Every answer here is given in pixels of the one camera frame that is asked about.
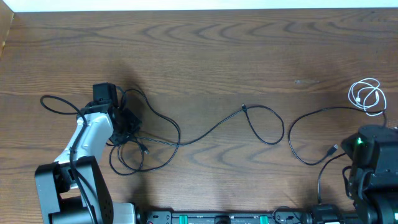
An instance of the wood grain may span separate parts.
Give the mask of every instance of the wood grain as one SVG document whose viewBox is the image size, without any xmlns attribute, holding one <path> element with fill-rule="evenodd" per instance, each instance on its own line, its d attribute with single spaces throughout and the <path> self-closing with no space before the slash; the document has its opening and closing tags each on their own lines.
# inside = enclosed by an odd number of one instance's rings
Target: wood grain
<svg viewBox="0 0 398 224">
<path fill-rule="evenodd" d="M 6 44 L 14 13 L 8 8 L 4 1 L 0 0 L 0 58 L 2 49 Z"/>
<path fill-rule="evenodd" d="M 52 162 L 75 130 L 74 117 L 40 106 L 43 94 L 82 107 L 92 98 L 92 84 L 139 85 L 155 109 L 176 120 L 188 141 L 242 103 L 271 107 L 288 128 L 301 114 L 348 106 L 349 86 L 374 77 L 387 96 L 388 125 L 396 126 L 397 28 L 396 9 L 18 14 L 0 63 L 0 222 L 42 221 L 34 171 Z M 142 99 L 131 95 L 129 107 L 143 120 L 143 136 L 175 141 L 172 125 L 154 116 Z M 249 115 L 264 139 L 278 139 L 281 127 L 274 115 L 263 110 Z M 292 141 L 303 158 L 314 161 L 369 123 L 381 119 L 327 111 L 300 121 Z M 150 142 L 147 147 L 146 167 L 161 164 L 173 151 Z M 156 172 L 117 176 L 107 163 L 109 150 L 99 164 L 118 202 L 223 211 L 317 202 L 321 166 L 299 163 L 286 138 L 276 146 L 260 143 L 243 114 L 181 147 L 171 164 Z M 136 146 L 128 144 L 123 153 L 137 165 Z M 342 210 L 353 209 L 341 177 L 348 164 L 347 157 L 332 162 L 322 180 L 324 201 Z"/>
</svg>

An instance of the coiled white cable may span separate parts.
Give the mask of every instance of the coiled white cable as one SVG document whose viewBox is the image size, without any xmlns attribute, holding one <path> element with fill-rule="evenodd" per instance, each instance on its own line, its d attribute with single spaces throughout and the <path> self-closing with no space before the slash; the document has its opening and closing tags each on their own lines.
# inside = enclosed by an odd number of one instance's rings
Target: coiled white cable
<svg viewBox="0 0 398 224">
<path fill-rule="evenodd" d="M 369 81 L 375 81 L 377 83 L 377 86 L 374 86 L 372 84 L 369 83 Z M 358 84 L 362 84 L 365 85 L 365 87 L 362 87 L 356 94 L 356 96 L 354 95 L 354 89 L 355 86 Z M 354 84 L 351 85 L 351 87 L 349 88 L 348 91 L 348 99 L 349 101 L 356 107 L 363 109 L 364 111 L 366 111 L 367 109 L 372 108 L 373 106 L 376 106 L 379 103 L 379 99 L 380 99 L 380 94 L 381 93 L 382 97 L 383 97 L 383 101 L 384 101 L 384 110 L 387 109 L 387 101 L 386 101 L 386 96 L 384 95 L 383 91 L 379 88 L 380 87 L 380 82 L 375 79 L 375 78 L 364 78 Z M 359 97 L 359 94 L 361 93 L 361 91 L 363 90 L 370 90 L 370 92 L 365 96 L 364 100 L 361 103 L 361 98 Z M 366 104 L 366 100 L 369 98 L 369 96 L 371 96 L 372 94 L 374 94 L 375 97 L 375 102 L 371 105 L 367 105 Z M 380 113 L 366 113 L 368 116 L 377 116 L 382 114 L 382 112 Z"/>
</svg>

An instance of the green terminal block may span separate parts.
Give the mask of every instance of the green terminal block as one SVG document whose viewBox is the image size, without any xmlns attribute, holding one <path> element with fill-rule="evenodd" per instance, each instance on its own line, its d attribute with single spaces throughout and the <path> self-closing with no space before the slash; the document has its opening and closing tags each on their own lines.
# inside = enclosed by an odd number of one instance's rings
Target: green terminal block
<svg viewBox="0 0 398 224">
<path fill-rule="evenodd" d="M 268 224 L 268 217 L 260 216 L 260 224 Z"/>
<path fill-rule="evenodd" d="M 188 215 L 180 215 L 180 224 L 188 224 Z"/>
</svg>

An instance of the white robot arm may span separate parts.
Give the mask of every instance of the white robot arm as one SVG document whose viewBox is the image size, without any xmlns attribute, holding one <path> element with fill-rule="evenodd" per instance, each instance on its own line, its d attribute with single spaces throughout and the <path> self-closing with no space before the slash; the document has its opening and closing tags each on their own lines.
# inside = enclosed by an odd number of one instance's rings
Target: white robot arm
<svg viewBox="0 0 398 224">
<path fill-rule="evenodd" d="M 107 140 L 120 142 L 132 129 L 141 123 L 129 110 L 118 106 L 116 87 L 110 83 L 93 86 L 94 101 L 82 109 L 87 122 L 77 119 L 77 128 L 65 150 L 51 164 L 41 165 L 35 172 L 44 223 L 113 223 L 135 224 L 136 214 L 131 203 L 116 203 L 111 200 L 97 161 L 101 160 Z M 78 188 L 76 177 L 71 172 L 71 147 L 77 139 L 73 161 L 87 199 L 61 198 L 60 194 Z"/>
</svg>

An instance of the black cable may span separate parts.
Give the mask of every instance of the black cable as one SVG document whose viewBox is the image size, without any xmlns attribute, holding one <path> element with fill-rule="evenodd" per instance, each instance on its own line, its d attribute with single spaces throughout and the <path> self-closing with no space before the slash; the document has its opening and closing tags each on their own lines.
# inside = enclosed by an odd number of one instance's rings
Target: black cable
<svg viewBox="0 0 398 224">
<path fill-rule="evenodd" d="M 210 132 L 212 132 L 212 130 L 214 130 L 215 128 L 217 128 L 219 125 L 221 125 L 221 124 L 224 123 L 225 121 L 229 120 L 230 118 L 234 117 L 235 115 L 237 115 L 237 114 L 239 114 L 239 113 L 241 113 L 241 112 L 245 112 L 246 118 L 248 119 L 248 123 L 249 123 L 249 125 L 250 125 L 250 127 L 251 127 L 253 133 L 254 133 L 254 134 L 256 135 L 256 137 L 257 137 L 261 142 L 263 142 L 264 144 L 275 145 L 275 144 L 277 144 L 278 142 L 280 142 L 280 141 L 283 139 L 283 137 L 284 137 L 285 128 L 284 128 L 283 119 L 282 119 L 275 111 L 273 111 L 272 109 L 270 109 L 270 108 L 268 108 L 268 107 L 266 107 L 266 106 L 262 106 L 262 105 L 249 106 L 249 107 L 246 107 L 245 105 L 242 105 L 242 109 L 241 109 L 241 110 L 239 110 L 239 111 L 237 111 L 237 112 L 235 112 L 235 113 L 229 115 L 228 117 L 226 117 L 225 119 L 223 119 L 222 121 L 220 121 L 219 123 L 217 123 L 215 126 L 213 126 L 213 127 L 212 127 L 209 131 L 207 131 L 205 134 L 201 135 L 199 138 L 196 138 L 196 139 L 194 139 L 194 140 L 192 140 L 192 141 L 190 141 L 190 142 L 180 143 L 180 139 L 181 139 L 180 133 L 181 133 L 181 130 L 180 130 L 179 125 L 178 125 L 174 120 L 172 120 L 172 119 L 170 119 L 170 118 L 168 118 L 168 117 L 166 117 L 166 116 L 164 116 L 164 115 L 162 115 L 162 114 L 156 112 L 156 110 L 153 109 L 153 107 L 150 105 L 149 100 L 147 99 L 147 97 L 146 97 L 146 95 L 144 94 L 144 92 L 142 92 L 142 91 L 140 91 L 140 90 L 137 90 L 137 89 L 134 89 L 134 88 L 131 88 L 131 89 L 126 90 L 126 91 L 125 91 L 125 94 L 123 94 L 123 96 L 122 96 L 121 104 L 122 104 L 122 105 L 126 105 L 126 103 L 127 103 L 126 93 L 129 92 L 129 91 L 135 91 L 136 93 L 140 94 L 140 95 L 143 97 L 143 99 L 145 100 L 145 102 L 147 103 L 147 106 L 150 108 L 150 110 L 151 110 L 153 113 L 155 113 L 157 116 L 160 116 L 161 118 L 165 119 L 166 121 L 172 123 L 172 124 L 174 125 L 174 127 L 176 128 L 177 133 L 178 133 L 178 138 L 177 138 L 177 143 L 176 143 L 176 144 L 175 144 L 175 143 L 171 143 L 171 142 L 165 142 L 165 141 L 160 141 L 160 140 L 156 140 L 156 139 L 146 138 L 146 137 L 134 137 L 134 139 L 137 139 L 137 140 L 138 140 L 138 139 L 143 139 L 143 140 L 152 141 L 152 142 L 157 142 L 157 143 L 166 144 L 166 145 L 168 145 L 168 146 L 174 146 L 174 147 L 175 147 L 174 153 L 172 154 L 172 156 L 170 157 L 170 159 L 169 159 L 167 162 L 165 162 L 163 165 L 158 166 L 158 167 L 154 167 L 154 168 L 151 168 L 151 169 L 143 169 L 143 170 L 142 170 L 142 169 L 141 169 L 141 170 L 139 170 L 139 169 L 133 169 L 132 167 L 129 167 L 129 166 L 125 163 L 125 161 L 124 161 L 122 155 L 119 155 L 119 154 L 118 154 L 119 162 L 120 162 L 124 167 L 126 167 L 126 168 L 128 168 L 128 169 L 130 169 L 130 170 L 133 170 L 133 171 L 135 171 L 135 172 L 147 172 L 147 171 L 152 171 L 152 170 L 157 170 L 157 169 L 163 168 L 164 166 L 166 166 L 166 165 L 174 158 L 174 156 L 175 156 L 175 154 L 177 153 L 177 150 L 178 150 L 178 148 L 179 148 L 180 146 L 187 146 L 187 145 L 189 145 L 189 144 L 193 144 L 193 143 L 195 143 L 195 142 L 201 140 L 201 139 L 204 138 L 206 135 L 208 135 Z M 248 113 L 247 113 L 247 110 L 253 109 L 253 108 L 264 108 L 264 109 L 267 109 L 267 110 L 271 111 L 272 113 L 274 113 L 274 114 L 280 119 L 280 122 L 281 122 L 281 124 L 282 124 L 282 135 L 281 135 L 281 137 L 280 137 L 276 142 L 266 142 L 266 141 L 264 141 L 262 138 L 260 138 L 260 136 L 259 136 L 259 135 L 257 134 L 257 132 L 254 130 L 254 128 L 253 128 L 253 126 L 252 126 L 252 124 L 251 124 L 251 122 L 250 122 L 249 115 L 248 115 Z M 136 142 L 136 143 L 137 143 L 140 147 L 144 146 L 144 145 L 142 145 L 141 143 L 138 143 L 138 142 Z"/>
<path fill-rule="evenodd" d="M 140 147 L 140 151 L 141 151 L 141 163 L 140 163 L 138 169 L 133 169 L 133 168 L 129 167 L 129 166 L 125 163 L 125 161 L 123 160 L 123 158 L 120 157 L 120 155 L 119 155 L 119 150 L 120 150 L 120 147 L 121 147 L 121 146 L 122 146 L 122 145 L 113 146 L 112 149 L 111 149 L 111 152 L 109 153 L 109 165 L 111 166 L 111 169 L 113 170 L 113 172 L 115 172 L 117 175 L 127 176 L 127 175 L 133 175 L 133 174 L 135 174 L 136 172 L 141 171 L 142 166 L 144 165 L 144 152 L 143 152 L 143 150 L 141 149 L 141 146 L 138 144 L 138 146 Z M 113 151 L 114 151 L 114 149 L 115 149 L 116 147 L 118 147 L 118 158 L 119 158 L 119 161 L 121 162 L 121 164 L 123 164 L 123 166 L 124 166 L 125 168 L 127 168 L 127 169 L 129 169 L 129 170 L 132 170 L 131 173 L 123 174 L 123 173 L 118 172 L 118 171 L 113 167 L 113 165 L 112 165 L 112 153 L 113 153 Z"/>
<path fill-rule="evenodd" d="M 179 146 L 180 146 L 180 141 L 181 141 L 181 130 L 180 130 L 180 127 L 178 126 L 178 124 L 177 124 L 173 119 L 168 118 L 168 117 L 166 117 L 166 116 L 164 116 L 164 115 L 158 113 L 155 109 L 153 109 L 153 107 L 150 105 L 150 103 L 149 103 L 149 101 L 148 101 L 146 95 L 145 95 L 143 92 L 141 92 L 141 91 L 139 91 L 139 90 L 137 90 L 137 89 L 131 88 L 131 89 L 126 90 L 125 93 L 127 93 L 128 91 L 135 91 L 135 92 L 137 92 L 138 94 L 140 94 L 140 95 L 143 97 L 143 99 L 145 100 L 145 102 L 147 103 L 147 106 L 149 107 L 149 109 L 150 109 L 154 114 L 156 114 L 157 116 L 161 117 L 162 119 L 164 119 L 164 120 L 170 122 L 170 123 L 175 127 L 175 129 L 177 130 L 177 144 L 176 144 L 176 146 L 175 146 L 175 149 L 174 149 L 173 154 L 170 156 L 170 158 L 168 159 L 168 161 L 166 161 L 164 164 L 162 164 L 162 165 L 160 165 L 160 166 L 157 166 L 157 167 L 153 167 L 153 168 L 150 168 L 150 169 L 141 169 L 141 170 L 139 170 L 139 172 L 147 172 L 147 171 L 153 171 L 153 170 L 161 169 L 161 168 L 165 167 L 168 163 L 170 163 L 170 161 L 174 158 L 174 156 L 176 155 L 176 153 L 177 153 L 177 151 L 178 151 L 178 148 L 179 148 Z"/>
<path fill-rule="evenodd" d="M 51 98 L 51 99 L 55 99 L 55 100 L 59 100 L 61 102 L 64 102 L 67 105 L 71 106 L 76 111 L 76 113 L 64 113 L 64 112 L 59 112 L 59 111 L 55 111 L 55 110 L 51 109 L 51 108 L 49 108 L 48 106 L 46 106 L 44 104 L 43 100 L 46 99 L 46 98 Z M 80 194 L 81 194 L 81 197 L 83 198 L 83 200 L 86 203 L 87 210 L 88 210 L 88 213 L 90 214 L 91 221 L 94 224 L 97 224 L 98 221 L 97 221 L 97 219 L 95 217 L 95 213 L 93 211 L 93 208 L 91 207 L 90 201 L 88 200 L 87 194 L 86 194 L 86 192 L 85 192 L 85 190 L 84 190 L 84 188 L 83 188 L 83 186 L 82 186 L 82 184 L 80 182 L 80 178 L 78 176 L 78 171 L 76 169 L 76 164 L 73 162 L 73 155 L 76 154 L 76 146 L 79 143 L 79 140 L 81 139 L 81 136 L 83 135 L 85 129 L 88 126 L 87 119 L 84 117 L 83 113 L 75 105 L 71 104 L 69 101 L 64 100 L 64 99 L 62 99 L 60 97 L 44 95 L 44 96 L 42 96 L 40 98 L 40 103 L 45 109 L 47 109 L 47 110 L 49 110 L 51 112 L 54 112 L 54 113 L 57 113 L 57 114 L 79 114 L 79 116 L 83 119 L 83 126 L 81 127 L 81 130 L 80 130 L 78 136 L 76 137 L 76 139 L 73 142 L 71 148 L 69 149 L 70 150 L 69 163 L 70 163 L 70 170 L 72 172 L 72 175 L 75 178 L 76 184 L 77 184 L 77 186 L 79 188 L 79 191 L 80 191 Z"/>
<path fill-rule="evenodd" d="M 319 176 L 318 176 L 318 203 L 319 203 L 319 204 L 322 203 L 322 198 L 321 198 L 321 176 L 322 176 L 323 171 L 325 170 L 326 166 L 327 166 L 331 161 L 334 161 L 335 159 L 338 159 L 338 158 L 340 158 L 341 156 L 345 156 L 345 155 L 346 155 L 346 153 L 342 153 L 342 154 L 340 154 L 340 155 L 338 155 L 338 156 L 335 156 L 335 157 L 329 159 L 328 162 L 326 162 L 325 165 L 323 165 L 323 167 L 322 167 L 322 169 L 321 169 L 321 172 L 319 172 Z"/>
<path fill-rule="evenodd" d="M 252 124 L 251 124 L 251 122 L 250 122 L 249 115 L 248 115 L 248 113 L 247 113 L 247 110 L 250 110 L 250 109 L 253 109 L 253 108 L 264 108 L 264 109 L 267 109 L 267 110 L 271 111 L 272 113 L 274 113 L 274 114 L 277 116 L 277 118 L 279 118 L 279 120 L 280 120 L 280 122 L 281 122 L 281 124 L 282 124 L 282 135 L 280 136 L 280 138 L 279 138 L 276 142 L 266 142 L 266 141 L 264 141 L 264 140 L 257 134 L 257 132 L 254 130 L 254 128 L 253 128 L 253 126 L 252 126 Z M 237 112 L 235 112 L 235 113 L 229 115 L 228 117 L 224 118 L 224 119 L 221 120 L 219 123 L 217 123 L 216 125 L 214 125 L 210 130 L 208 130 L 205 134 L 201 135 L 199 138 L 196 138 L 196 139 L 191 140 L 191 141 L 186 142 L 186 143 L 181 143 L 181 144 L 179 144 L 179 146 L 187 146 L 187 145 L 193 144 L 193 143 L 195 143 L 195 142 L 201 140 L 202 138 L 204 138 L 205 136 L 207 136 L 209 133 L 211 133 L 214 129 L 216 129 L 219 125 L 221 125 L 221 124 L 224 123 L 225 121 L 227 121 L 227 120 L 233 118 L 235 115 L 240 114 L 240 113 L 242 113 L 242 112 L 244 112 L 244 113 L 246 114 L 246 118 L 247 118 L 247 120 L 248 120 L 248 123 L 249 123 L 249 125 L 250 125 L 250 128 L 252 129 L 252 131 L 253 131 L 253 133 L 256 135 L 256 137 L 257 137 L 262 143 L 268 144 L 268 145 L 275 145 L 275 144 L 278 144 L 278 143 L 283 139 L 284 134 L 285 134 L 285 126 L 284 126 L 284 121 L 283 121 L 283 119 L 282 119 L 274 110 L 272 110 L 271 108 L 266 107 L 266 106 L 262 106 L 262 105 L 256 105 L 256 106 L 248 106 L 246 109 L 241 109 L 241 110 L 239 110 L 239 111 L 237 111 Z M 147 138 L 147 137 L 136 137 L 136 139 L 143 139 L 143 140 L 147 140 L 147 141 L 157 142 L 157 143 L 165 144 L 165 145 L 168 145 L 168 146 L 177 146 L 177 144 L 175 144 L 175 143 L 160 141 L 160 140 L 151 139 L 151 138 Z"/>
<path fill-rule="evenodd" d="M 318 165 L 319 163 L 321 163 L 322 161 L 324 161 L 329 155 L 327 154 L 326 156 L 324 156 L 324 157 L 323 157 L 322 159 L 320 159 L 319 161 L 313 162 L 313 163 L 311 163 L 311 162 L 306 162 L 306 161 L 302 160 L 302 159 L 299 157 L 299 155 L 295 152 L 295 150 L 294 150 L 294 148 L 293 148 L 293 145 L 292 145 L 292 141 L 290 140 L 290 134 L 292 133 L 293 127 L 294 127 L 294 125 L 295 125 L 300 119 L 305 118 L 306 116 L 310 116 L 310 115 L 312 115 L 312 114 L 316 114 L 316 113 L 319 113 L 319 112 L 322 112 L 322 111 L 333 110 L 333 109 L 355 110 L 355 111 L 359 111 L 359 112 L 363 112 L 363 113 L 380 113 L 380 112 L 383 112 L 383 117 L 384 117 L 383 125 L 386 125 L 386 124 L 387 124 L 387 117 L 386 117 L 386 115 L 385 115 L 385 110 L 369 112 L 369 111 L 363 111 L 363 110 L 360 110 L 360 109 L 357 109 L 357 108 L 353 108 L 353 107 L 349 107 L 349 106 L 333 106 L 333 107 L 329 107 L 329 108 L 323 108 L 323 109 L 320 109 L 320 110 L 316 110 L 316 111 L 314 111 L 314 112 L 307 113 L 307 114 L 305 114 L 305 115 L 301 115 L 301 116 L 299 116 L 295 121 L 293 121 L 292 125 L 290 126 L 289 132 L 287 133 L 287 141 L 289 142 L 290 149 L 292 150 L 294 156 L 295 156 L 300 162 L 304 163 L 305 165 L 308 165 L 308 166 Z"/>
<path fill-rule="evenodd" d="M 119 110 L 122 111 L 127 103 L 126 92 L 123 91 L 123 89 L 120 86 L 116 86 L 116 88 L 122 93 L 122 97 L 120 99 L 120 106 L 119 106 Z"/>
<path fill-rule="evenodd" d="M 349 194 L 349 189 L 348 189 L 348 179 L 346 177 L 346 171 L 351 169 L 351 166 L 346 166 L 343 168 L 343 171 L 341 172 L 343 174 L 343 179 L 344 179 L 344 187 L 346 190 L 346 195 L 349 199 L 353 200 L 352 196 Z"/>
<path fill-rule="evenodd" d="M 372 173 L 372 172 L 373 172 L 372 169 L 365 169 L 365 170 L 363 171 L 363 173 L 362 173 L 362 176 L 361 176 L 360 180 L 359 180 L 359 184 L 358 184 L 358 196 L 359 196 L 359 198 L 360 198 L 361 200 L 363 200 L 363 184 L 364 184 L 364 181 L 365 181 L 365 177 L 366 177 L 366 175 L 368 175 L 368 174 L 370 174 L 370 173 Z"/>
</svg>

